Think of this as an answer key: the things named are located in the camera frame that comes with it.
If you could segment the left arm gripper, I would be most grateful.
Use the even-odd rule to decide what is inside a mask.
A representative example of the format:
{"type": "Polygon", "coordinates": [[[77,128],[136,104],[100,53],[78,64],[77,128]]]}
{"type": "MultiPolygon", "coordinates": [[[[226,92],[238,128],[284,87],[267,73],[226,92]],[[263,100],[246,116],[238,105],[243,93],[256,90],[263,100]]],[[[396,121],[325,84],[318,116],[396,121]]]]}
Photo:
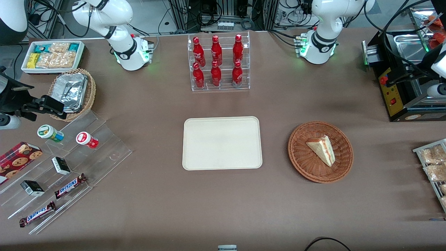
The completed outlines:
{"type": "MultiPolygon", "coordinates": [[[[436,46],[423,57],[418,67],[426,74],[438,75],[440,78],[446,78],[446,42],[436,46]]],[[[419,79],[421,73],[412,66],[401,65],[398,67],[389,67],[387,73],[387,86],[404,83],[419,79]]]]}

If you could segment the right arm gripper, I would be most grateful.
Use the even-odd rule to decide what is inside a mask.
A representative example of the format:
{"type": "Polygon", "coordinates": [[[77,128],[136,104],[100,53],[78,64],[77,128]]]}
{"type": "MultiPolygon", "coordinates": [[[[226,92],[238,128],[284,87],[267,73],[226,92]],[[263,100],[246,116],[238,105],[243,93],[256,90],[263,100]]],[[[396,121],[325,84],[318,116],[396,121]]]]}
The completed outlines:
{"type": "MultiPolygon", "coordinates": [[[[1,94],[0,112],[6,115],[21,115],[29,121],[36,121],[37,115],[33,112],[38,110],[38,104],[30,104],[34,99],[29,90],[34,86],[23,84],[5,75],[5,67],[1,67],[1,94]]],[[[67,113],[64,111],[65,105],[56,99],[43,95],[40,98],[40,108],[44,113],[54,115],[65,120],[67,113]]]]}

